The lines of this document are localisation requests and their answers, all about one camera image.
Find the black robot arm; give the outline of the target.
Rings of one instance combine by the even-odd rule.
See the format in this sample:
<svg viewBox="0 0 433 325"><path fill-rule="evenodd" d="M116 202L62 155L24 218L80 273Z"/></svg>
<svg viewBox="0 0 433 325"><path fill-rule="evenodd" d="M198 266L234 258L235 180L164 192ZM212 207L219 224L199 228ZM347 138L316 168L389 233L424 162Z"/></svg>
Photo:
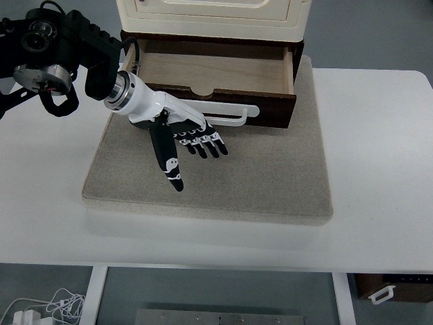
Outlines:
<svg viewBox="0 0 433 325"><path fill-rule="evenodd" d="M19 90L1 96L1 111L39 97L48 113L63 117L79 105L73 82L80 66L87 69L85 93L113 113L150 133L159 167L178 191L183 189L177 144L202 158L227 154L227 148L204 115L176 97L150 89L131 71L120 70L121 51L137 46L90 23L79 11L65 12L44 1L23 20L1 21L1 77L13 78Z"/></svg>

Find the white robotic hand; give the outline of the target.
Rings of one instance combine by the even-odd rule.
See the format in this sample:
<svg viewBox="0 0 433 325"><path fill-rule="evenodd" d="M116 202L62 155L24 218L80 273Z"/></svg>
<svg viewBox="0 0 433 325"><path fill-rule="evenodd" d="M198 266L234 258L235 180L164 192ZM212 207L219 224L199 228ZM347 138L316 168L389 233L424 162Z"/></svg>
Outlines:
<svg viewBox="0 0 433 325"><path fill-rule="evenodd" d="M114 88L104 104L113 113L128 116L132 123L153 122L149 132L158 165L178 192L183 190L184 185L175 140L185 146L190 154L198 153L201 158L208 157L204 146L213 158L218 158L219 152L228 155L221 136L211 124L206 124L201 112L173 95L150 89L131 72L121 70L117 73ZM168 124L167 118L160 116L163 111L168 112ZM197 130L173 135L168 125L184 122L192 122L191 128Z"/></svg>

